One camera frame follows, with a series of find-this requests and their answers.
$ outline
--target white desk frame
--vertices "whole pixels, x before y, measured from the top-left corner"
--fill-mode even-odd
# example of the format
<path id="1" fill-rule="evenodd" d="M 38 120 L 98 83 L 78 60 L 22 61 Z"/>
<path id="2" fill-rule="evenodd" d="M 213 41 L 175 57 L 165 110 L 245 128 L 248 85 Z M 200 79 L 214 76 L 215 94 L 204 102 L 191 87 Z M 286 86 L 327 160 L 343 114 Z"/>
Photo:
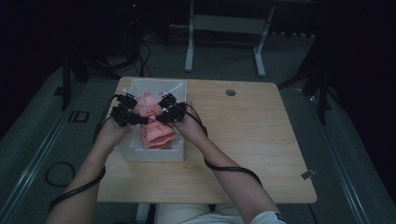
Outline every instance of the white desk frame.
<path id="1" fill-rule="evenodd" d="M 260 42 L 256 47 L 253 48 L 253 53 L 256 60 L 258 75 L 259 77 L 265 77 L 265 70 L 262 62 L 262 46 L 264 45 L 265 37 L 268 35 L 268 29 L 270 27 L 274 12 L 275 7 L 270 7 L 265 20 L 197 15 L 194 14 L 194 0 L 191 0 L 189 45 L 187 48 L 186 65 L 184 70 L 186 72 L 192 71 L 192 60 L 194 56 L 194 30 L 235 32 L 260 35 Z"/>

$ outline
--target pink cloth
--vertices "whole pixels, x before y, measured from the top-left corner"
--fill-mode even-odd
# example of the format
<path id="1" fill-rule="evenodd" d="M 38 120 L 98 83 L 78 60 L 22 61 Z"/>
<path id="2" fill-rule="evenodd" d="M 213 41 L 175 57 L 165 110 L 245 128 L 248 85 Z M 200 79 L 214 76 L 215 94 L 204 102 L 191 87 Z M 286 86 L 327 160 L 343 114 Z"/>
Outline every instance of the pink cloth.
<path id="1" fill-rule="evenodd" d="M 142 136 L 143 143 L 147 149 L 164 148 L 166 143 L 172 141 L 176 137 L 175 131 L 172 127 L 162 124 L 155 118 L 162 113 L 161 107 L 158 102 L 152 100 L 151 94 L 145 92 L 145 99 L 136 98 L 137 105 L 134 110 L 140 116 L 150 118 L 147 125 L 140 125 L 140 135 Z"/>

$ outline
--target person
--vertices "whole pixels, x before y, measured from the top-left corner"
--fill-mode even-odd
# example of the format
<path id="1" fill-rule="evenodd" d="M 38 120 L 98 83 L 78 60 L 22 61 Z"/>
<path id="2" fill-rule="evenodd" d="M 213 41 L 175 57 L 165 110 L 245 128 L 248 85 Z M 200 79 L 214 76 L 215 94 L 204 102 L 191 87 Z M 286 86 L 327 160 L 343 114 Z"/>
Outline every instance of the person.
<path id="1" fill-rule="evenodd" d="M 192 110 L 192 102 L 186 102 L 188 112 L 196 116 Z M 192 142 L 203 154 L 204 158 L 218 167 L 239 165 L 219 149 L 206 135 L 202 127 L 190 116 L 185 116 L 182 122 L 172 122 L 171 126 L 179 130 L 184 138 Z M 107 157 L 122 137 L 134 126 L 120 127 L 114 119 L 108 119 L 100 130 L 96 141 L 82 163 L 78 173 L 70 182 L 65 192 L 83 186 L 95 179 L 106 163 Z M 232 216 L 209 213 L 199 210 L 193 204 L 179 206 L 179 204 L 157 204 L 156 223 L 286 223 L 279 210 L 261 184 L 251 175 L 240 172 L 213 171 L 216 179 L 233 202 L 236 214 Z M 56 204 L 47 219 L 50 223 L 92 223 L 96 205 L 99 184 Z M 223 210 L 230 210 L 230 205 L 219 205 Z"/>

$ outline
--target light wood tabletop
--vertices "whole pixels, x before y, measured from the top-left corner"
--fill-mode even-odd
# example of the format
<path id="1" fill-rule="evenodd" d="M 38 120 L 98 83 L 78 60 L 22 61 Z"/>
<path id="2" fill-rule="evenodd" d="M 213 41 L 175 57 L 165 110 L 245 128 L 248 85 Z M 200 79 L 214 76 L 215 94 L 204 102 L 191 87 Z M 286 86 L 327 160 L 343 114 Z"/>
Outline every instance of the light wood tabletop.
<path id="1" fill-rule="evenodd" d="M 130 88 L 123 77 L 117 93 Z M 209 138 L 241 166 L 254 171 L 276 203 L 317 199 L 277 86 L 265 82 L 186 79 L 187 100 Z M 235 96 L 228 96 L 234 90 Z M 115 148 L 106 163 L 98 202 L 229 203 L 199 150 L 185 141 L 183 162 L 126 161 Z"/>

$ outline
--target forearm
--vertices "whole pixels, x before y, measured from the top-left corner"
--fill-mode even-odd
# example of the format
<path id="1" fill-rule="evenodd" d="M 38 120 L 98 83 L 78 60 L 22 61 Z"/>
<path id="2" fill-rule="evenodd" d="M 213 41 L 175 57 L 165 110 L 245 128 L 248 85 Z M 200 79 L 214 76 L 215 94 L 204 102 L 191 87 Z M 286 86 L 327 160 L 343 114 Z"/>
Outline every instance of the forearm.
<path id="1" fill-rule="evenodd" d="M 107 154 L 99 147 L 93 147 L 82 163 L 75 178 L 64 192 L 77 189 L 93 181 L 101 173 Z M 47 223 L 92 223 L 99 183 L 68 198 L 52 209 Z"/>
<path id="2" fill-rule="evenodd" d="M 205 159 L 215 166 L 239 166 L 210 139 L 204 139 L 195 145 Z M 241 172 L 213 172 L 245 223 L 250 223 L 259 213 L 278 211 L 271 197 L 253 176 Z"/>

